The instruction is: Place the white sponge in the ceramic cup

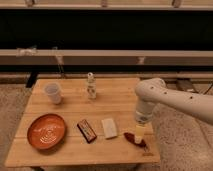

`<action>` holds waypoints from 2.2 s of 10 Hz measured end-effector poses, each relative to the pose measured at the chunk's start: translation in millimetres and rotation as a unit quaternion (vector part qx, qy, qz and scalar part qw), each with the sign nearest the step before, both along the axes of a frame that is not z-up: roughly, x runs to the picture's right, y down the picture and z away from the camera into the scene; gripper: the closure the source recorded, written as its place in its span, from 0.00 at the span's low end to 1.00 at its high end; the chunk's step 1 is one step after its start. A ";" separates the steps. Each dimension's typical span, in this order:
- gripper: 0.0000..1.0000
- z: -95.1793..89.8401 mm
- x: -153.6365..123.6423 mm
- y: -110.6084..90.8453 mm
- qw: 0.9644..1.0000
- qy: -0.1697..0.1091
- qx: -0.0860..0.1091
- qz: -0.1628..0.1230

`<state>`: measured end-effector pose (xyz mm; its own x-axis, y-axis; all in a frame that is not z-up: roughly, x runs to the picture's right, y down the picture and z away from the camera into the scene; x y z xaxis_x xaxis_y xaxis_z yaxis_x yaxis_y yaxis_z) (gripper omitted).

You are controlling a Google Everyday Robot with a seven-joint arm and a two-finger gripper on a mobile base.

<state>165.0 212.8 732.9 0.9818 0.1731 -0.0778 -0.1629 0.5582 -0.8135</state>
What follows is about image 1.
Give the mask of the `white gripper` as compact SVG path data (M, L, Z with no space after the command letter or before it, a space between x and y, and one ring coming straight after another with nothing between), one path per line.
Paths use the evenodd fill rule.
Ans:
M144 124L149 123L152 120L153 115L152 114L143 114L138 111L135 112L135 120L142 125L136 125L135 126L135 135L134 135L134 141L136 144L140 144L143 140L146 126Z

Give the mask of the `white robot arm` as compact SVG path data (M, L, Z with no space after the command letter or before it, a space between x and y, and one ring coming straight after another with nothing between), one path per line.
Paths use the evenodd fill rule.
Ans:
M161 78L140 81L135 87L135 120L145 125L160 103L213 125L213 96L168 89Z

